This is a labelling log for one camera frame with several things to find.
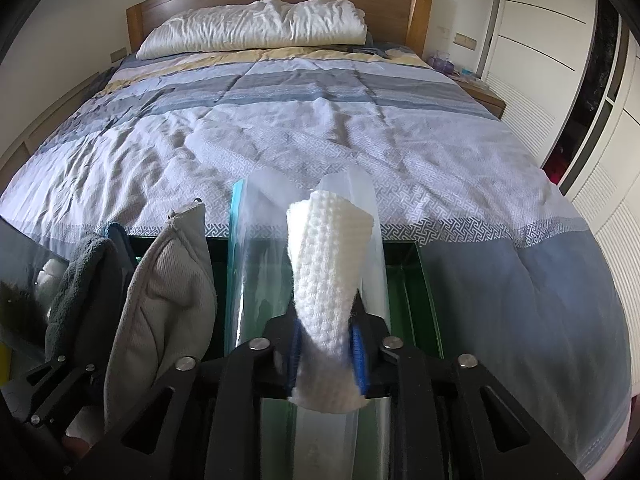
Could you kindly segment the dark grey fluffy towel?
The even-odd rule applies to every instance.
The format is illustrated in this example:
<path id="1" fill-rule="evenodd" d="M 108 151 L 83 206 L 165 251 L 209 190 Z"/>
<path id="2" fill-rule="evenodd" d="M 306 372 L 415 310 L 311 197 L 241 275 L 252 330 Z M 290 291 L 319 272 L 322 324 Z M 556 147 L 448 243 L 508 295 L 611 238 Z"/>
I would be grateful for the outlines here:
<path id="1" fill-rule="evenodd" d="M 82 238 L 54 296 L 44 341 L 48 361 L 65 356 L 102 365 L 122 314 L 122 267 L 106 237 Z"/>

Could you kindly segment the clear zip bag teal seal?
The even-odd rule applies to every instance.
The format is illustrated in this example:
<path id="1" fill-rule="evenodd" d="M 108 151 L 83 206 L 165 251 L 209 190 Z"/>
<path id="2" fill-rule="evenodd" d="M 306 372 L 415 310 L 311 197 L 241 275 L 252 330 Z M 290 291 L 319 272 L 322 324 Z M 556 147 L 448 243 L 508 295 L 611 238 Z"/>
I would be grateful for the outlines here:
<path id="1" fill-rule="evenodd" d="M 267 479 L 384 479 L 390 404 L 356 381 L 352 303 L 390 317 L 378 205 L 358 167 L 326 174 L 312 190 L 264 169 L 233 185 L 226 347 L 258 337 L 293 309 L 302 355 L 293 390 L 262 404 Z"/>

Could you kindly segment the white knitted cloth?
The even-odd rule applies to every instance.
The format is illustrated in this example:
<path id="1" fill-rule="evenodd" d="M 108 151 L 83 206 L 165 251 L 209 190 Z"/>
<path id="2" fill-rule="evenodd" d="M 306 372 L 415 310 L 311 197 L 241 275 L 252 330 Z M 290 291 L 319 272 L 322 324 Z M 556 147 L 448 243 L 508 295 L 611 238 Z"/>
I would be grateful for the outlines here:
<path id="1" fill-rule="evenodd" d="M 358 410 L 367 400 L 352 369 L 349 318 L 373 218 L 329 191 L 292 204 L 286 218 L 294 306 L 303 326 L 291 401 L 320 413 Z"/>

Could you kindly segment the light grey cloth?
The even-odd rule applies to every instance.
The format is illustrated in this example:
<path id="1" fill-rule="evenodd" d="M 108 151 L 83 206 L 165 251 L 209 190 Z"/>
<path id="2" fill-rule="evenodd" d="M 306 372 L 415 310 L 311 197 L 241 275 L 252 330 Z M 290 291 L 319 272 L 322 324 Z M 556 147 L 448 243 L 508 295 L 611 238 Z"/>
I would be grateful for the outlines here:
<path id="1" fill-rule="evenodd" d="M 178 359 L 205 356 L 217 297 L 204 220 L 200 200 L 171 212 L 134 271 L 106 368 L 107 429 Z"/>

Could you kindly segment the green tray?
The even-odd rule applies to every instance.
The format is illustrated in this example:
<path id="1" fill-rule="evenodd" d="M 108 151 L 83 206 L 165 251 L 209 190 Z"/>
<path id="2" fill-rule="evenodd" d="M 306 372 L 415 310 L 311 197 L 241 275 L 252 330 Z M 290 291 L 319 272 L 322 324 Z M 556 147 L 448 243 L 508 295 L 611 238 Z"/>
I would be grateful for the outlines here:
<path id="1" fill-rule="evenodd" d="M 228 354 L 239 344 L 262 334 L 267 321 L 281 315 L 292 296 L 288 257 L 270 258 L 267 244 L 256 246 L 258 261 L 232 269 L 233 258 L 225 237 L 207 241 L 218 309 L 209 359 Z M 415 344 L 428 356 L 444 354 L 436 310 L 418 246 L 413 242 L 383 244 L 387 310 L 382 313 L 390 332 Z"/>

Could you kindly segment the dark transparent plastic bag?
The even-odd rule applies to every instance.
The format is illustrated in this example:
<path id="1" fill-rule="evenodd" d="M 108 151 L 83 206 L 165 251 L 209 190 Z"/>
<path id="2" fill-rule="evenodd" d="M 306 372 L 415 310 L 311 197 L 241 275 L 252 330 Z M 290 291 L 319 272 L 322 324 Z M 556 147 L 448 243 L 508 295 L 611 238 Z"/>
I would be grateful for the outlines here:
<path id="1" fill-rule="evenodd" d="M 68 261 L 1 219 L 1 341 L 36 362 Z"/>

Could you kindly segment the striped bed quilt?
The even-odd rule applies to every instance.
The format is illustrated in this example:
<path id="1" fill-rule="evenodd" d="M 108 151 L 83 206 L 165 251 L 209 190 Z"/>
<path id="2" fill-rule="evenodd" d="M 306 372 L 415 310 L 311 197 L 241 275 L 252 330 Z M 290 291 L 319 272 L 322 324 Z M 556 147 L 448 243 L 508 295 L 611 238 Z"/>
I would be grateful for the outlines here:
<path id="1" fill-rule="evenodd" d="M 160 230 L 199 198 L 229 232 L 233 185 L 302 190 L 358 167 L 386 240 L 412 240 L 447 351 L 477 356 L 589 479 L 624 450 L 625 313 L 587 221 L 504 122 L 415 55 L 289 48 L 130 56 L 1 196 L 2 217 L 68 255 L 118 222 Z"/>

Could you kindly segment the wooden nightstand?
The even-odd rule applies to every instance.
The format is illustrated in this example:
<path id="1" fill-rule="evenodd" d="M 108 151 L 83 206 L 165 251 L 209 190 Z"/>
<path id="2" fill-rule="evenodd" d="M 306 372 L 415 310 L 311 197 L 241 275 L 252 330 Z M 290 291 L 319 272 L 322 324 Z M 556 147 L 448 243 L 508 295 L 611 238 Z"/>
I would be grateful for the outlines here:
<path id="1" fill-rule="evenodd" d="M 456 75 L 451 75 L 450 79 L 477 103 L 487 108 L 495 118 L 502 118 L 506 110 L 506 102 L 504 102 L 500 96 L 497 96 L 484 81 L 477 79 L 469 80 L 468 78 Z"/>

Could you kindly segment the white pillow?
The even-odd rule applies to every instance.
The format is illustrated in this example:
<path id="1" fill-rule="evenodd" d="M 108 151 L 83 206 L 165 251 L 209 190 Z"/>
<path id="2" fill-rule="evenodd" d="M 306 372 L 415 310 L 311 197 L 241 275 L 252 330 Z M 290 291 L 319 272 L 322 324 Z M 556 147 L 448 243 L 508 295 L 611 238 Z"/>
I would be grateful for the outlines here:
<path id="1" fill-rule="evenodd" d="M 349 0 L 257 0 L 180 12 L 149 33 L 136 58 L 334 44 L 362 46 L 367 36 L 364 12 Z"/>

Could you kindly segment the white wardrobe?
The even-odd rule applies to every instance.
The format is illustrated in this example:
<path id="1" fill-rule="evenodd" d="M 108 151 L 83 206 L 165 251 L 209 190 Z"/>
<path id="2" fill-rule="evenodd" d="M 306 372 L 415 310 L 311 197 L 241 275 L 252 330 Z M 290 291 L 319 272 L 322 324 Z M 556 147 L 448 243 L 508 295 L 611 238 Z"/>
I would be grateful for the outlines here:
<path id="1" fill-rule="evenodd" d="M 573 131 L 605 0 L 499 0 L 484 81 L 539 167 Z M 558 184 L 608 260 L 630 327 L 639 326 L 639 44 L 613 16 L 613 59 Z"/>

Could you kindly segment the wall switch plate right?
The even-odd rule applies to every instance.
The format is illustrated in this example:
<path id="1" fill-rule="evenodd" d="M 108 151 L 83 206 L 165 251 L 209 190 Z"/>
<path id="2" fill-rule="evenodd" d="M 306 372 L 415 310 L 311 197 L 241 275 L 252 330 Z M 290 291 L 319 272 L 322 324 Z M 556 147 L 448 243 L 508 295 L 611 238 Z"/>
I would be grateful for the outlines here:
<path id="1" fill-rule="evenodd" d="M 459 47 L 474 51 L 477 46 L 477 40 L 472 37 L 460 34 L 460 32 L 457 32 L 456 36 L 454 36 L 454 44 Z"/>

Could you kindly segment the wall socket left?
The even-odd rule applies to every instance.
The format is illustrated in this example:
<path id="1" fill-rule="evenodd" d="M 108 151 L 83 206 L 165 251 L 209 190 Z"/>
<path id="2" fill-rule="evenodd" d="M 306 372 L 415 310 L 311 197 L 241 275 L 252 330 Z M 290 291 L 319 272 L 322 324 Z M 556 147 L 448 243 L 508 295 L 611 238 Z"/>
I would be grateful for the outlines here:
<path id="1" fill-rule="evenodd" d="M 110 59 L 112 63 L 116 63 L 123 58 L 126 58 L 128 51 L 126 48 L 120 48 L 110 54 Z"/>

